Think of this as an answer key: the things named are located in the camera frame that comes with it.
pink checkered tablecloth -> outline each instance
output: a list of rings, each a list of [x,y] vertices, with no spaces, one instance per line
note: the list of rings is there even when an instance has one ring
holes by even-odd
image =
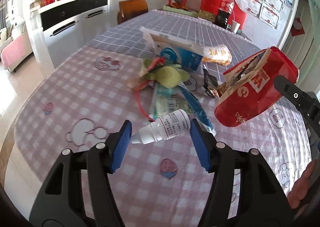
[[[126,119],[132,122],[133,133],[149,123],[126,86],[127,79],[138,76],[141,65],[139,57],[86,46],[37,88],[15,122],[15,141],[41,181],[63,149],[87,150],[119,131]],[[278,102],[254,119],[228,128],[214,117],[217,100],[199,89],[202,76],[192,77],[197,83],[193,93],[214,125],[216,139],[238,150],[259,149],[288,193],[311,161],[300,113]],[[147,88],[141,93],[147,111],[152,91]],[[282,119],[277,120],[275,114],[283,115]],[[171,179],[161,174],[164,159],[177,168]],[[85,209],[93,217],[85,173],[83,176]],[[200,166],[188,134],[147,145],[130,143],[121,168],[109,176],[127,227],[196,226],[212,178]],[[239,183],[236,171],[230,215],[236,214]]]

wooden chair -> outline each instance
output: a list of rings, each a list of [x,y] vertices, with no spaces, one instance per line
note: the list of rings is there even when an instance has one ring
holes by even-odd
[[[148,12],[145,0],[128,0],[119,2],[118,24]]]

silver screw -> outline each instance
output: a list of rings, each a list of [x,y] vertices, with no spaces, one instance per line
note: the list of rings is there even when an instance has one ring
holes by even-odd
[[[69,155],[70,154],[70,152],[71,152],[71,150],[70,149],[64,149],[63,151],[62,151],[62,155]]]
[[[106,146],[106,145],[105,145],[103,142],[100,142],[100,143],[98,143],[98,144],[96,145],[96,148],[101,150],[101,149],[103,149],[105,146]]]
[[[217,142],[216,146],[219,149],[223,149],[226,145],[223,142]]]
[[[258,155],[259,154],[259,151],[257,149],[252,149],[251,150],[251,154],[252,155]]]

dark liquid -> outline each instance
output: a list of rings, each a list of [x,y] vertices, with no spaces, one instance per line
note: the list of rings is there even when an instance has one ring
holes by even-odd
[[[229,16],[230,16],[229,13],[219,10],[215,24],[218,25],[219,27],[226,29],[228,26]]]

tiled floor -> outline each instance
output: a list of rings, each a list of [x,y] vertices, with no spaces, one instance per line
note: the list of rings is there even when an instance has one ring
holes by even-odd
[[[28,219],[41,182],[14,144],[13,121],[44,76],[33,55],[16,71],[11,74],[0,69],[0,182],[16,208]]]

